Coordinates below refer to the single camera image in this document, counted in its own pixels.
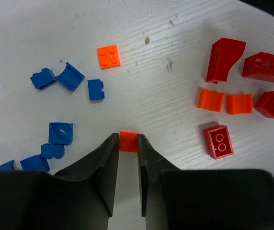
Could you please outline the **orange small lego plate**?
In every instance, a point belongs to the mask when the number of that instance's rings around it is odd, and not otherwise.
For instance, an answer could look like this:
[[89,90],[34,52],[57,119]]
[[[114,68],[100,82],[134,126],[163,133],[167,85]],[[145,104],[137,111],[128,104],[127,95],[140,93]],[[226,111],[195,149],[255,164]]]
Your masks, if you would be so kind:
[[121,130],[119,150],[137,153],[137,136],[138,133]]

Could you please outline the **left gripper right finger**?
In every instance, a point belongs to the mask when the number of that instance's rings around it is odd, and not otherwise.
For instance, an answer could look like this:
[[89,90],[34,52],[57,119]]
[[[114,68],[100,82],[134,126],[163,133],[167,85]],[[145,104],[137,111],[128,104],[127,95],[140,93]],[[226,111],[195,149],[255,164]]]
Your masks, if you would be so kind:
[[179,168],[159,154],[144,134],[137,136],[137,157],[141,216],[146,216],[149,185],[158,180],[162,171],[178,171]]

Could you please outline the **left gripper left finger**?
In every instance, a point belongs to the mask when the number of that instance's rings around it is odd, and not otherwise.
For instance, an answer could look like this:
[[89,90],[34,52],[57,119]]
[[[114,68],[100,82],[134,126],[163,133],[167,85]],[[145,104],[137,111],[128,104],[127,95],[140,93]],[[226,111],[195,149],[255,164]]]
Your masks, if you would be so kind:
[[71,183],[91,181],[91,187],[111,217],[119,158],[119,134],[112,133],[98,148],[58,171],[54,177]]

